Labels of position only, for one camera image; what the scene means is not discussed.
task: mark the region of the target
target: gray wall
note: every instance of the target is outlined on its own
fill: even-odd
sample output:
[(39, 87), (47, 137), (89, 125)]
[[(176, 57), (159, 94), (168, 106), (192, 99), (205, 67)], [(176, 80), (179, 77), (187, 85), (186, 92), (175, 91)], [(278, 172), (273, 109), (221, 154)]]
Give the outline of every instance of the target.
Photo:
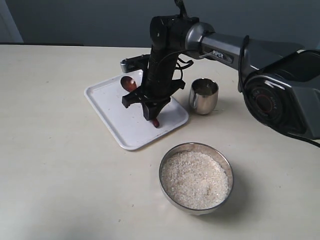
[[(174, 0), (6, 0), (26, 43), (149, 47), (153, 16), (178, 13)], [(216, 32), (315, 48), (320, 0), (185, 0)]]

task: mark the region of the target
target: robotic arm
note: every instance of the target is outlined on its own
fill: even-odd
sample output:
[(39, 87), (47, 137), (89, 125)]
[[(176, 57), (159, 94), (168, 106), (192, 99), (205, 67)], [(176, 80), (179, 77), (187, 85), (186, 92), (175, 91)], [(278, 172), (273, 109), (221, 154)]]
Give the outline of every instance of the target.
[(123, 105), (141, 103), (144, 118), (155, 119), (183, 89), (172, 80), (179, 55), (219, 61), (239, 72), (238, 91), (249, 112), (262, 124), (300, 140), (320, 139), (320, 51), (302, 45), (224, 35), (198, 17), (188, 17), (182, 0), (179, 15), (156, 16), (150, 23), (150, 55), (125, 59), (124, 73), (143, 70), (142, 83), (122, 97)]

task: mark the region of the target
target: tabletop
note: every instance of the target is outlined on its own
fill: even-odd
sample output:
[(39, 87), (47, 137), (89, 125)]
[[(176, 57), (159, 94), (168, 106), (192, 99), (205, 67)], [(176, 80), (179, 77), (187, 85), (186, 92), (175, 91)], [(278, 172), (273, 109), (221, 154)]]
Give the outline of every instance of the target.
[[(319, 149), (257, 122), (231, 68), (196, 60), (173, 95), (187, 108), (191, 82), (213, 79), (217, 111), (190, 113), (140, 150), (117, 144), (84, 90), (149, 52), (0, 45), (0, 239), (318, 239)], [(213, 214), (188, 215), (161, 191), (161, 159), (185, 142), (216, 148), (233, 168), (230, 198)]]

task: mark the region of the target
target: white table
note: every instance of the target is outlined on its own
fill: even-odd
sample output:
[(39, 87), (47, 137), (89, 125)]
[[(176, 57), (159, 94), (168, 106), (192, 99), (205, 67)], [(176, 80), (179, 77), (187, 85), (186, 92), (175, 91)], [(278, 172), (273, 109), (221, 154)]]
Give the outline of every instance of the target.
[[(196, 61), (219, 84), (217, 110), (138, 151), (122, 149), (84, 96), (148, 48), (0, 46), (1, 240), (319, 239), (320, 150), (257, 122), (237, 72)], [(230, 161), (234, 191), (215, 214), (187, 215), (163, 196), (158, 167), (184, 142)]]

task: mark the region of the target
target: metal cup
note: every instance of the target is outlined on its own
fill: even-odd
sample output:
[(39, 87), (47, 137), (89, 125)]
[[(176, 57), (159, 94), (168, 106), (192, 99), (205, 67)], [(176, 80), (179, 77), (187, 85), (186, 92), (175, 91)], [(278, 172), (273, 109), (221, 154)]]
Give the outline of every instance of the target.
[(208, 78), (193, 81), (189, 94), (189, 105), (199, 115), (211, 113), (218, 102), (218, 84)]

